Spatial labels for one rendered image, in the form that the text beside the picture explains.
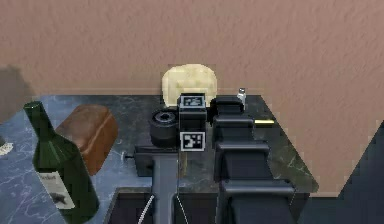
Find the brown bread loaf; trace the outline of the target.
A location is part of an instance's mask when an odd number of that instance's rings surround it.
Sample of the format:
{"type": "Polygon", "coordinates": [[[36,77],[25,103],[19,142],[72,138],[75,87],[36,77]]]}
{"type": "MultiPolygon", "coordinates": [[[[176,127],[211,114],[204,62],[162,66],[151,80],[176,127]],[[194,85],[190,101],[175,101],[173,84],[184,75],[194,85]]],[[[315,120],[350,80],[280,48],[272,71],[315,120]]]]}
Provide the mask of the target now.
{"type": "Polygon", "coordinates": [[[90,176],[103,166],[118,136],[112,112],[97,104],[81,104],[56,128],[80,150],[90,176]]]}

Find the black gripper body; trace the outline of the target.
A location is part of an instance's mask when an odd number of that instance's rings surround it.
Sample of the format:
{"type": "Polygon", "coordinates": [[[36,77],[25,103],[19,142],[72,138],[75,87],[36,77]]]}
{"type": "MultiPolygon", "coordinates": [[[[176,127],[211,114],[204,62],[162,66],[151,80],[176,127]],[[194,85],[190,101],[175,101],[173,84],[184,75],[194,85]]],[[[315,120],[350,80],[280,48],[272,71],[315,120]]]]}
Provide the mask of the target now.
{"type": "Polygon", "coordinates": [[[153,145],[162,148],[175,147],[178,137],[178,120],[175,110],[160,109],[149,119],[150,137],[153,145]]]}

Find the green wine bottle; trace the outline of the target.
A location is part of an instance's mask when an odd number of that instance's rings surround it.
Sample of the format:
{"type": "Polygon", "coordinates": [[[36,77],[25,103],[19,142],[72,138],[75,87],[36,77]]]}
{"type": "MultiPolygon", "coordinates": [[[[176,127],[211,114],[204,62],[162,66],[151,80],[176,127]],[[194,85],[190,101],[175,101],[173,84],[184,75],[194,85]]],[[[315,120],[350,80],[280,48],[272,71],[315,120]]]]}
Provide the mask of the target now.
{"type": "Polygon", "coordinates": [[[23,107],[37,136],[33,166],[67,224],[84,224],[99,201],[78,147],[59,135],[40,101],[23,107]]]}

